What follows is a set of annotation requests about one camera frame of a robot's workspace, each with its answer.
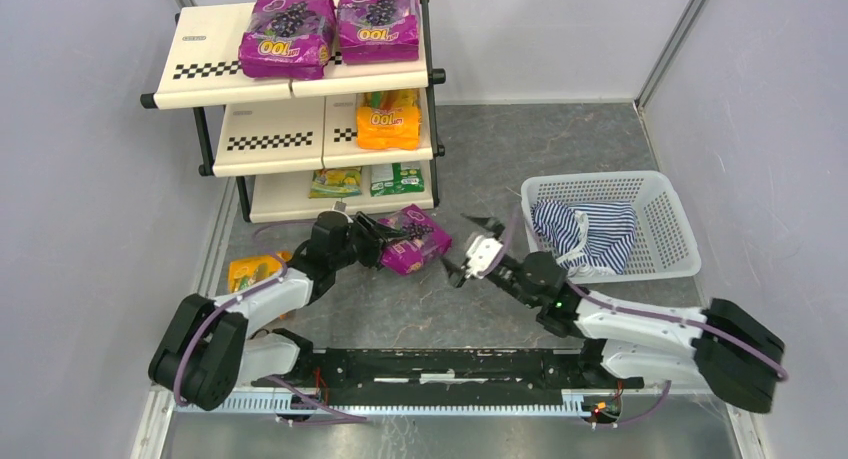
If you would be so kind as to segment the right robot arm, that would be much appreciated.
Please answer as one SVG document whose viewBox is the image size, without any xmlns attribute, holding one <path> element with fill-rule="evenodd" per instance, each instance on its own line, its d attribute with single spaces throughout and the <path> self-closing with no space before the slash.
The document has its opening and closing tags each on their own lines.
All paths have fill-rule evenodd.
<svg viewBox="0 0 848 459">
<path fill-rule="evenodd" d="M 771 411 L 778 384 L 789 378 L 784 342 L 738 304 L 714 298 L 705 308 L 670 308 L 615 298 L 573 283 L 547 251 L 517 260 L 508 253 L 515 222 L 472 217 L 461 263 L 441 263 L 455 288 L 487 280 L 537 312 L 558 337 L 598 345 L 601 369 L 616 379 L 704 384 L 748 412 Z"/>
</svg>

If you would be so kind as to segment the green Fox's spring tea bag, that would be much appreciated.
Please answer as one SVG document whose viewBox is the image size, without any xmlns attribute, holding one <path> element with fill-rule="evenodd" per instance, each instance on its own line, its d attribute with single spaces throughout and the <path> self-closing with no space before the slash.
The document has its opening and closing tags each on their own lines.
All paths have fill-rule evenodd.
<svg viewBox="0 0 848 459">
<path fill-rule="evenodd" d="M 315 170 L 309 198 L 346 198 L 362 194 L 362 168 L 345 167 Z"/>
</svg>

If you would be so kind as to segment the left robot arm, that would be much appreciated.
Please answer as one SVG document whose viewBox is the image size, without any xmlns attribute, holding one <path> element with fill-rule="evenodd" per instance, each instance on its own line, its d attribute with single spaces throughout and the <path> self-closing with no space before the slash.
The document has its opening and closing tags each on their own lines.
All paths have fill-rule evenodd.
<svg viewBox="0 0 848 459">
<path fill-rule="evenodd" d="M 257 331 L 279 316 L 320 299 L 338 271 L 380 265 L 384 251 L 407 232 L 365 213 L 331 210 L 318 215 L 310 236 L 270 277 L 244 290 L 181 300 L 148 365 L 148 378 L 171 391 L 180 405 L 219 407 L 240 385 L 290 372 L 301 351 L 289 333 Z"/>
</svg>

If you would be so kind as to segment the orange mango gummy bag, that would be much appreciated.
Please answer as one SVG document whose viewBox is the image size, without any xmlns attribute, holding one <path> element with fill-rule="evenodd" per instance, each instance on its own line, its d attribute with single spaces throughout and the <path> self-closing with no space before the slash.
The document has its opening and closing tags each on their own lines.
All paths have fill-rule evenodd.
<svg viewBox="0 0 848 459">
<path fill-rule="evenodd" d="M 418 89 L 359 94 L 355 109 L 357 144 L 368 150 L 419 147 L 422 106 Z"/>
<path fill-rule="evenodd" d="M 272 255 L 250 256 L 229 263 L 227 290 L 229 293 L 251 288 L 255 283 L 277 274 L 282 264 Z"/>
</svg>

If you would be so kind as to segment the purple grape gummy bag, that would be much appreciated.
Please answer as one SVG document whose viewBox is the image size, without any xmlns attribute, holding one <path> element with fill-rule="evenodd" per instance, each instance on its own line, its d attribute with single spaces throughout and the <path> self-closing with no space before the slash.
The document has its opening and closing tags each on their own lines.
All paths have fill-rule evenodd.
<svg viewBox="0 0 848 459">
<path fill-rule="evenodd" d="M 452 245 L 451 236 L 426 211 L 416 205 L 409 205 L 379 221 L 405 230 L 413 243 L 410 258 L 392 260 L 384 256 L 381 261 L 382 266 L 402 276 L 410 275 L 438 259 L 447 253 Z"/>
<path fill-rule="evenodd" d="M 337 27 L 333 0 L 256 0 L 238 48 L 250 78 L 324 77 Z"/>
</svg>

